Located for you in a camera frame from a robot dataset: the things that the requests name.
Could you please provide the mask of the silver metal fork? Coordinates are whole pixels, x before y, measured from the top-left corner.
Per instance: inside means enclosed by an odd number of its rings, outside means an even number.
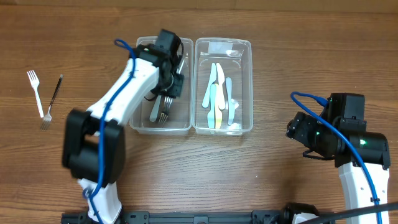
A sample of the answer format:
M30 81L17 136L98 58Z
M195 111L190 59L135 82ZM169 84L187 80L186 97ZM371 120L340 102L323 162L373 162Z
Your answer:
M161 95L160 97L163 99L163 108L159 116L158 124L163 127L169 117L169 111L173 102L173 98L164 95Z

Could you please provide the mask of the white plastic fork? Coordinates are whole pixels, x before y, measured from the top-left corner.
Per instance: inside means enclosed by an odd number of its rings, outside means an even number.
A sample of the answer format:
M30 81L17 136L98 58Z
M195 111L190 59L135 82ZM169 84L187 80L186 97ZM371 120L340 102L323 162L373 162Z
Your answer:
M156 100L155 100L155 103L153 105L153 108L152 108L152 111L151 111L150 117L149 117L150 122L154 123L157 120L159 107L160 107L160 102L161 102L161 97L162 97L161 95L158 95Z
M34 70L29 70L27 72L27 75L29 77L29 81L30 81L30 84L32 86L32 89L34 90L34 93L35 93L35 99L36 99L36 102L37 102L39 115L40 115L41 118L43 118L44 117L44 111L43 111L43 108L42 108L42 104L41 104L41 100L40 100L40 96L39 96L39 91L38 91L38 87L40 85L40 80L38 79L38 77L37 77L37 75L36 75Z

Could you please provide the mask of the light blue plastic knife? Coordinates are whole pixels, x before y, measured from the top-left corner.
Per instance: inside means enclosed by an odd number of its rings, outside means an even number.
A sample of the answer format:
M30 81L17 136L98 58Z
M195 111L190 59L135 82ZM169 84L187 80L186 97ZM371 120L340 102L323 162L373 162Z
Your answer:
M216 81L216 76L217 76L217 71L216 71L216 64L212 63L211 64L211 72L208 80L208 86L206 88L206 92L202 101L202 107L207 108L209 107L210 104L210 88L211 85Z

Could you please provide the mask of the white plastic knife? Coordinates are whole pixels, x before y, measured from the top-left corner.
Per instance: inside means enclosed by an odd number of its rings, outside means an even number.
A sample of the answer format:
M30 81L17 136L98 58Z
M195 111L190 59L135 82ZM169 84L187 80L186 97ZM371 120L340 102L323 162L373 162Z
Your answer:
M217 90L217 102L218 102L218 108L220 110L225 109L225 99L224 99L224 90L223 90L223 84L225 82L225 76L224 76L224 71L222 69L222 66L220 63L216 63L216 69L217 69L217 76L218 76L218 90Z

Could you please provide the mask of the teal plastic knife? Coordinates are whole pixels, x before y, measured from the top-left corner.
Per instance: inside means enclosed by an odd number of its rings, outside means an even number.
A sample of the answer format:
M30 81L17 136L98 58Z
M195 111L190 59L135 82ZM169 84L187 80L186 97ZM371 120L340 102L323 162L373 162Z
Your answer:
M208 127L215 129L215 103L216 103L216 85L210 86L210 111L207 114Z

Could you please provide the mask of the yellow plastic knife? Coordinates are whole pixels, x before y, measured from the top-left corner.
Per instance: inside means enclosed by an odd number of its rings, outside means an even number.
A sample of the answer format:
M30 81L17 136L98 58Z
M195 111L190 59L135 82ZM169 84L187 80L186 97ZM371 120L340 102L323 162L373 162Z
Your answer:
M215 103L215 128L220 129L222 120L223 120L223 115L220 109L221 106L221 87L219 84L215 84L216 86L216 103Z

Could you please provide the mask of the pale blue plastic knife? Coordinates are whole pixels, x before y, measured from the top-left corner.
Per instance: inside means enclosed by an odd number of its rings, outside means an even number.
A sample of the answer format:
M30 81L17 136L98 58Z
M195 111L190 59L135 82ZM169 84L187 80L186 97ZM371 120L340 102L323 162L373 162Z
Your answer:
M226 78L226 91L228 95L228 125L231 126L234 119L235 106L232 99L232 79L230 77Z

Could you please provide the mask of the black-handled metal fork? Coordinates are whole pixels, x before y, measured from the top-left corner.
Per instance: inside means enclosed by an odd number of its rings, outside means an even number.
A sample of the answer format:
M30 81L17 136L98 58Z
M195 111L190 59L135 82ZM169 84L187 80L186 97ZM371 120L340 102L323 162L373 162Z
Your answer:
M57 97L57 94L58 94L58 91L60 89L60 86L61 86L62 82L63 82L63 74L61 74L60 78L58 79L58 83L57 83L57 86L56 86L55 91L53 93L53 97L52 97L52 99L50 101L49 108L47 110L47 114L44 116L42 124L40 126L40 130L41 131L47 130L49 128L49 126L50 126L50 123L52 122L51 110L52 110L52 106L53 106L54 101L55 101L55 99Z

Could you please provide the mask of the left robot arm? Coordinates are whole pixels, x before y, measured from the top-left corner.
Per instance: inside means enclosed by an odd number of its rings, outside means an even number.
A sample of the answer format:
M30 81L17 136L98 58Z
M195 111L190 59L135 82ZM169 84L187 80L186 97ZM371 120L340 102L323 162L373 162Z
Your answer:
M77 223L123 222L116 181L125 163L124 127L148 93L171 100L182 93L178 68L184 47L177 34L162 29L153 44L132 48L122 39L114 44L129 52L123 73L100 100L66 118L62 165L88 202L88 211L75 216Z

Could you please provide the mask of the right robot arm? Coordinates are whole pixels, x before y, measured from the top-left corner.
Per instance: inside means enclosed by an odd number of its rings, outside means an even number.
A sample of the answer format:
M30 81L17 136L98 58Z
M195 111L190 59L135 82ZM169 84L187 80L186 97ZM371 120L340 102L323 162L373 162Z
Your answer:
M347 223L389 223L389 145L385 135L366 130L364 95L322 98L293 91L290 97L302 111L288 123L286 136L306 147L303 157L334 162Z

